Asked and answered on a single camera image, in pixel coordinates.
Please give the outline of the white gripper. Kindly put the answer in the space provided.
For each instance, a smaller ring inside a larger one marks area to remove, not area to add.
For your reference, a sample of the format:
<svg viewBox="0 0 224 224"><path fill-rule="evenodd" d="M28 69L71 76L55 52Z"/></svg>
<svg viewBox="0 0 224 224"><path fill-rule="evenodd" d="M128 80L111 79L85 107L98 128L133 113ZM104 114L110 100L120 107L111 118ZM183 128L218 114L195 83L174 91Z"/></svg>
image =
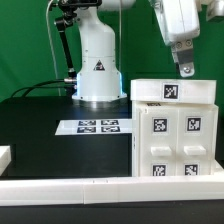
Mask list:
<svg viewBox="0 0 224 224"><path fill-rule="evenodd" d="M191 39L200 34L195 0L151 0L164 43L171 45L173 60L179 74L191 77L195 73Z"/></svg>

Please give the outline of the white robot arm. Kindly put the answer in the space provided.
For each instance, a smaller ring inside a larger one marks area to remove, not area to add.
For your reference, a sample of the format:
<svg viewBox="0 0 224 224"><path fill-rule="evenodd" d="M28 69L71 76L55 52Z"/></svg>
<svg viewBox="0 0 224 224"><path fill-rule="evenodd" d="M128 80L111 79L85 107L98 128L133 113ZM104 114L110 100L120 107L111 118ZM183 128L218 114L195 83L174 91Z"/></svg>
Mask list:
<svg viewBox="0 0 224 224"><path fill-rule="evenodd" d="M116 67L115 33L100 21L100 11L131 8L136 0L57 0L62 11L58 27L64 47L69 77L75 81L75 100L91 103L112 102L126 97L122 75ZM164 43L182 77L195 73L192 40L199 36L198 12L207 7L206 19L224 20L224 0L148 0L159 24ZM72 64L65 29L76 24L81 36L82 67Z"/></svg>

